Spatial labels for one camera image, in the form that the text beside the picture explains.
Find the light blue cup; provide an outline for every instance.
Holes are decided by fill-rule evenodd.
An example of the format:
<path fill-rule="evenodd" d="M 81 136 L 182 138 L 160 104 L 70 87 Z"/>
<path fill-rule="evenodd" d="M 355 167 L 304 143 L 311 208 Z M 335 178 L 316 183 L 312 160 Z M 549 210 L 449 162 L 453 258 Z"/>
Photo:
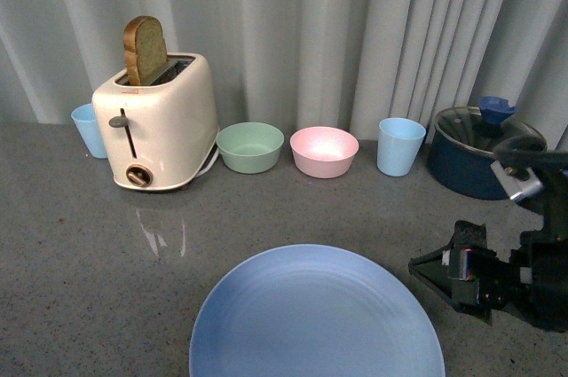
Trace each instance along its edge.
<path fill-rule="evenodd" d="M 388 176 L 406 175 L 412 168 L 426 129 L 407 118 L 387 118 L 379 123 L 376 166 Z"/>
<path fill-rule="evenodd" d="M 79 133 L 81 133 L 83 142 L 87 145 L 91 155 L 95 158 L 106 158 L 107 150 L 103 144 L 103 138 L 100 136 L 92 104 L 79 106 L 71 113 L 71 118 Z"/>

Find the cream toaster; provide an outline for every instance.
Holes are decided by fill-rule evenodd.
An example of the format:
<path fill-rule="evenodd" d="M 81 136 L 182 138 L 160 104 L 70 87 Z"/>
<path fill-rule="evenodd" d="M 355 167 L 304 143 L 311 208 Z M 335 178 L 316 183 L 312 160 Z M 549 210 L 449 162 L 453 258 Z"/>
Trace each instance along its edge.
<path fill-rule="evenodd" d="M 197 54 L 168 54 L 147 86 L 130 86 L 124 69 L 95 90 L 92 105 L 114 181 L 127 189 L 187 184 L 219 132 L 209 64 Z"/>

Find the bread slice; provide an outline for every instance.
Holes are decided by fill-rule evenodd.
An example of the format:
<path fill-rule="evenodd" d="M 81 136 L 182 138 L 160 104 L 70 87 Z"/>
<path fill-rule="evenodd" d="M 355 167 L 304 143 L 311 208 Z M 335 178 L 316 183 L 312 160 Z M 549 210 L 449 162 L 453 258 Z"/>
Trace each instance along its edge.
<path fill-rule="evenodd" d="M 147 86 L 168 66 L 162 24 L 152 16 L 131 20 L 122 35 L 124 60 L 131 86 Z"/>

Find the toaster knob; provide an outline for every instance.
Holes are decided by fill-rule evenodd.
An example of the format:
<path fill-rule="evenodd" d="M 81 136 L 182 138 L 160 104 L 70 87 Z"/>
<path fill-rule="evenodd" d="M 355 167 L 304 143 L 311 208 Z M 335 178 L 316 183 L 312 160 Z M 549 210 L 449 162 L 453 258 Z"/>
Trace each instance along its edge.
<path fill-rule="evenodd" d="M 126 169 L 126 178 L 135 186 L 145 188 L 152 183 L 152 172 L 139 164 L 129 166 Z"/>

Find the blue lid knob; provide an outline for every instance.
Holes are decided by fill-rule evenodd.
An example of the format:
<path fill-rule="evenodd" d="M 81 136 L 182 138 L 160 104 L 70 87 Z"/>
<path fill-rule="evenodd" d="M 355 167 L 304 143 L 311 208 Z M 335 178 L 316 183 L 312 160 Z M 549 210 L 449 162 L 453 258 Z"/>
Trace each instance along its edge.
<path fill-rule="evenodd" d="M 484 122 L 498 125 L 513 115 L 517 107 L 509 106 L 509 102 L 503 98 L 483 96 L 479 100 L 479 111 Z"/>

